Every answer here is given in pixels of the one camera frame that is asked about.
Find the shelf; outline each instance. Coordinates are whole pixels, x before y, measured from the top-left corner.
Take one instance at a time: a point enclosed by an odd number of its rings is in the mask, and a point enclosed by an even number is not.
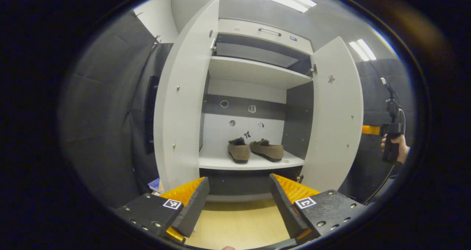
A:
[[[312,81],[311,77],[278,66],[245,59],[212,56],[212,78],[244,81],[281,89],[290,89]]]
[[[217,170],[265,170],[302,166],[303,164],[303,159],[287,151],[284,151],[284,157],[279,162],[270,162],[257,154],[250,153],[249,161],[246,164],[236,164],[227,149],[218,151],[216,148],[205,148],[204,145],[199,158],[199,168]]]
[[[240,203],[254,200],[268,200],[272,198],[273,196],[271,193],[255,195],[208,195],[206,201]]]

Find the cabinet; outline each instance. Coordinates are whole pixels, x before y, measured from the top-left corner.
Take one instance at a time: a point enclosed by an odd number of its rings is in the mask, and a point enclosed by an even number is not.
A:
[[[163,186],[172,189],[200,174],[208,174],[213,182],[226,176],[256,185],[270,172],[293,179],[301,171],[303,184],[311,188],[338,189],[355,158],[363,125],[360,78],[346,44],[337,37],[313,52],[310,41],[301,36],[256,22],[219,19],[218,10],[219,0],[211,0],[195,14],[163,68],[153,121]],[[317,73],[308,76],[314,64]],[[286,95],[301,86],[311,86],[306,97],[313,102],[298,110],[312,113],[305,115],[305,130],[311,134],[299,139],[309,141],[303,155],[285,149],[281,162],[251,154],[249,163],[235,164],[227,152],[228,140],[242,136],[246,143],[265,138],[281,144],[285,134],[296,133],[286,124],[286,106],[291,104]],[[216,200],[237,200],[221,190],[213,195]],[[245,196],[241,200],[257,197],[247,195],[237,194]]]

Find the sticker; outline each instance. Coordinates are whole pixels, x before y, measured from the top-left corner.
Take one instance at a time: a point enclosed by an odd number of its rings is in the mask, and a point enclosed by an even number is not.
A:
[[[329,75],[329,84],[333,84],[333,81],[335,80],[335,78],[333,77],[333,75]]]
[[[316,202],[312,200],[312,198],[305,198],[302,200],[296,200],[294,203],[296,203],[300,209],[310,207],[312,205],[315,205]]]
[[[227,100],[223,100],[221,101],[221,103],[219,103],[221,105],[221,107],[223,108],[227,108],[229,107],[229,102]]]
[[[176,200],[167,200],[163,206],[176,210],[180,206],[181,202]]]

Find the drawer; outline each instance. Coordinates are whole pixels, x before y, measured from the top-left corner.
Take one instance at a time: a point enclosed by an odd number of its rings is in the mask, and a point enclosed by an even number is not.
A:
[[[313,54],[311,42],[291,32],[264,24],[237,19],[219,19],[219,33],[247,36],[281,44],[305,54]]]

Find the shoe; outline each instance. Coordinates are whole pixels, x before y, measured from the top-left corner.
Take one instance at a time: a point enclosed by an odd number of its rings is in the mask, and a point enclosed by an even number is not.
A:
[[[268,161],[279,162],[284,156],[283,146],[273,146],[269,144],[269,140],[262,139],[259,142],[250,143],[252,153],[263,156]]]
[[[234,162],[238,164],[246,164],[249,161],[250,157],[250,148],[245,144],[244,138],[237,138],[235,140],[229,141],[227,146],[229,154],[234,159]]]

